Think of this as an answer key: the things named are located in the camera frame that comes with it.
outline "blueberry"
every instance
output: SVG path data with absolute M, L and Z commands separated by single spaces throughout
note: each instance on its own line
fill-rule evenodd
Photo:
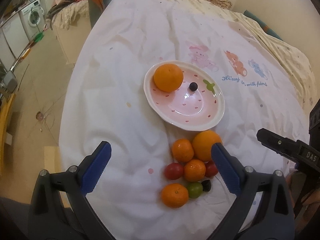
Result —
M 204 181 L 201 182 L 202 186 L 203 186 L 203 191 L 204 192 L 209 192 L 211 189 L 211 181 L 209 179 L 206 179 Z
M 192 82 L 189 85 L 191 91 L 196 91 L 198 89 L 198 84 L 196 82 Z

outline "screw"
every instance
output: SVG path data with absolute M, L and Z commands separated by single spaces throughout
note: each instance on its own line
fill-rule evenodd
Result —
M 40 171 L 40 173 L 39 173 L 40 176 L 44 176 L 44 175 L 46 175 L 46 174 L 47 174 L 47 171 L 46 171 L 46 170 L 42 170 L 42 171 Z
M 282 171 L 280 171 L 280 170 L 276 170 L 276 171 L 275 171 L 275 174 L 276 174 L 277 176 L 279 176 L 279 177 L 281 177 L 281 176 L 283 175 Z
M 246 172 L 249 172 L 249 173 L 253 172 L 253 168 L 251 166 L 245 166 L 244 169 L 245 169 Z
M 77 166 L 75 166 L 75 165 L 73 165 L 73 166 L 71 166 L 70 168 L 69 168 L 69 171 L 70 172 L 75 172 L 76 170 L 77 170 Z

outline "oval ceramic plate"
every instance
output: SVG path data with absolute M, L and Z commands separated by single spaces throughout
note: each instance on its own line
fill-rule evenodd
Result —
M 159 90 L 153 75 L 163 64 L 176 64 L 183 71 L 183 83 L 171 92 Z M 191 82 L 198 89 L 189 89 Z M 165 61 L 154 65 L 144 77 L 143 90 L 149 105 L 168 123 L 187 131 L 205 131 L 216 126 L 224 114 L 225 102 L 219 86 L 203 70 L 182 61 Z

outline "washing machine door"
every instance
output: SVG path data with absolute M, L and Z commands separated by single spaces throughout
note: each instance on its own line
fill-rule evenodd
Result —
M 29 13 L 28 23 L 31 27 L 37 27 L 40 24 L 42 17 L 42 11 L 40 8 L 32 8 L 32 11 Z

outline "white bedsheet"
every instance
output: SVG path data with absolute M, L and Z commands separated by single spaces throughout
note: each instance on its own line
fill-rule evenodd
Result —
M 259 42 L 239 23 L 194 14 L 178 4 L 112 0 L 69 83 L 59 141 L 63 166 L 79 164 L 102 140 L 111 144 L 111 160 L 87 198 L 116 239 L 206 239 L 235 199 L 218 174 L 209 193 L 179 209 L 160 202 L 161 189 L 170 183 L 162 176 L 172 162 L 170 146 L 196 133 L 165 123 L 149 107 L 143 78 L 154 64 L 193 63 L 216 80 L 226 110 L 213 130 L 243 165 L 288 174 L 291 163 L 257 141 L 260 128 L 309 140 L 308 121 L 287 73 Z

